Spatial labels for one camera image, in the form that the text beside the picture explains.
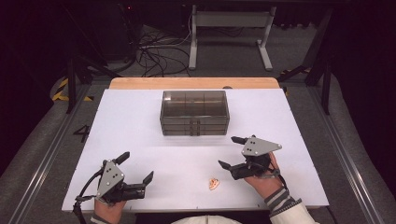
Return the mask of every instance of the clear plastic drawer box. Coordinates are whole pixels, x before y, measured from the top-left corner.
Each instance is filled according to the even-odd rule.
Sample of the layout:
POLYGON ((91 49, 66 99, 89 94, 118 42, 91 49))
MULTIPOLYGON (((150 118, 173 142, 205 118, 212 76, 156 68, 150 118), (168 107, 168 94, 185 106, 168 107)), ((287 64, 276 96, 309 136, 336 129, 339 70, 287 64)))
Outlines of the clear plastic drawer box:
POLYGON ((225 91, 164 91, 163 135, 224 135, 230 114, 225 91))

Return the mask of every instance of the human hand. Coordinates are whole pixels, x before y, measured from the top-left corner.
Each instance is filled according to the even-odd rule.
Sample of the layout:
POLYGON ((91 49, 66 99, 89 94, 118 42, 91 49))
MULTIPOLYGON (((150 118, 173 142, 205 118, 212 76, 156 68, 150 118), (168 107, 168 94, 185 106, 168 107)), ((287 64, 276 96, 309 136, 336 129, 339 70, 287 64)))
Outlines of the human hand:
POLYGON ((125 204, 126 201, 123 201, 110 206, 109 204, 101 203, 98 200, 95 200, 95 214, 109 223, 119 223, 121 219, 122 208, 125 204))
MULTIPOLYGON (((270 167, 271 169, 279 169, 279 166, 276 163, 276 158, 274 153, 269 153, 271 158, 270 167)), ((266 171, 265 175, 270 175, 270 171, 266 171)), ((276 176, 274 178, 259 178, 257 176, 246 177, 245 180, 251 185, 264 199, 268 198, 271 194, 273 194, 278 189, 282 188, 282 181, 280 181, 279 177, 276 176)))

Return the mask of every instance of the metal stand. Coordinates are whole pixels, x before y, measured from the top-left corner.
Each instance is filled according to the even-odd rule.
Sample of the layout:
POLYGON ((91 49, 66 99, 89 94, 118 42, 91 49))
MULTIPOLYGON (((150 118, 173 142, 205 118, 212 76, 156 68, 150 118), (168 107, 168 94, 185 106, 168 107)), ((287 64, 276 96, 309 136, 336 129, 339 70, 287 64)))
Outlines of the metal stand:
POLYGON ((89 60, 88 58, 82 56, 75 56, 72 57, 67 62, 67 77, 68 81, 68 94, 69 94, 69 107, 67 108, 66 114, 69 114, 77 102, 77 95, 76 95, 76 75, 78 76, 79 81, 82 84, 91 84, 92 76, 91 71, 88 67, 93 67, 94 69, 98 70, 99 72, 109 76, 109 77, 120 77, 117 73, 114 73, 103 66, 94 63, 93 61, 89 60))
POLYGON ((283 82, 303 72, 305 69, 312 67, 312 69, 308 73, 308 76, 305 79, 305 84, 307 86, 315 86, 317 85, 321 76, 324 74, 321 104, 323 110, 327 115, 330 114, 329 91, 330 91, 330 78, 331 78, 330 63, 331 63, 332 55, 330 53, 324 52, 323 56, 320 58, 318 57, 318 52, 322 44, 323 36, 326 33, 327 26, 329 25, 331 16, 332 16, 332 8, 329 8, 326 11, 325 16, 323 17, 323 20, 320 22, 319 28, 314 36, 314 39, 312 40, 311 45, 309 46, 308 52, 305 55, 303 64, 276 79, 278 82, 283 82))
POLYGON ((262 62, 265 70, 272 71, 270 58, 265 45, 271 26, 274 20, 276 7, 271 7, 269 12, 221 12, 221 11, 197 11, 196 6, 192 6, 191 19, 191 50, 190 50, 190 70, 195 69, 197 59, 197 26, 206 27, 265 27, 262 39, 257 41, 262 62))

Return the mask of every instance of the white table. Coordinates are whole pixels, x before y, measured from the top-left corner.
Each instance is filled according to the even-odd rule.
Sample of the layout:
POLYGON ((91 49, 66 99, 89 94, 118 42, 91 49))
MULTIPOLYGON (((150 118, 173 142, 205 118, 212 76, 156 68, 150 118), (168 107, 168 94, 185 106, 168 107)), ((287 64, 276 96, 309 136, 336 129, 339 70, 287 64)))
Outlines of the white table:
MULTIPOLYGON (((328 205, 304 139, 281 89, 226 90, 230 110, 227 135, 163 136, 160 112, 163 90, 106 90, 90 136, 64 199, 62 210, 73 208, 75 197, 104 159, 115 159, 125 151, 131 158, 120 165, 127 184, 141 183, 154 171, 146 198, 129 201, 125 210, 180 212, 266 209, 262 198, 244 180, 233 180, 218 160, 241 163, 242 145, 231 136, 255 134, 279 143, 275 152, 282 175, 294 198, 308 207, 328 205), (209 190, 209 178, 220 181, 209 190)), ((97 180, 85 195, 95 194, 97 180)), ((93 210, 93 201, 82 204, 93 210)))

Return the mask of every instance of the floor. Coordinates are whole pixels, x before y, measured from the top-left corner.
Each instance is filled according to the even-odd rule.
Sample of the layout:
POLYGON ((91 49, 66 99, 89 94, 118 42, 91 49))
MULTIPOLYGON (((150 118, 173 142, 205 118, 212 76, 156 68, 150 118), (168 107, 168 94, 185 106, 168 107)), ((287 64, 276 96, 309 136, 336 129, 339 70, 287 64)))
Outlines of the floor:
MULTIPOLYGON (((303 61, 315 31, 315 27, 288 30, 274 27, 267 43, 274 71, 267 72, 255 44, 263 30, 244 29, 237 37, 229 37, 218 30, 202 30, 198 35, 197 68, 168 76, 277 77, 283 70, 292 69, 303 61)), ((189 53, 187 41, 175 47, 189 53)), ((167 60, 167 72, 181 70, 188 64, 188 57, 178 49, 158 49, 155 52, 177 59, 167 60)), ((120 75, 141 77, 145 71, 145 67, 134 63, 120 75)), ((161 69, 157 66, 145 76, 159 72, 161 69)), ((332 77, 330 116, 326 116, 318 106, 320 82, 316 87, 306 87, 304 77, 305 74, 300 74, 280 85, 287 87, 288 102, 338 223, 396 223, 394 197, 364 150, 336 78, 332 77), (346 159, 350 159, 352 165, 348 165, 346 159), (356 182, 353 172, 359 174, 358 180, 361 182, 356 182), (360 189, 368 195, 368 202, 359 197, 360 189)), ((84 125, 92 126, 96 109, 109 82, 108 77, 97 76, 90 86, 78 85, 81 94, 94 98, 93 101, 81 101, 70 115, 65 114, 66 101, 54 102, 52 109, 26 139, 0 178, 0 223, 78 222, 73 214, 61 211, 68 183, 84 148, 81 135, 75 135, 74 132, 84 125)), ((54 84, 54 89, 58 86, 59 82, 54 84)), ((327 208, 310 212, 319 223, 334 223, 327 208)), ((121 223, 145 222, 143 216, 124 214, 121 223)))

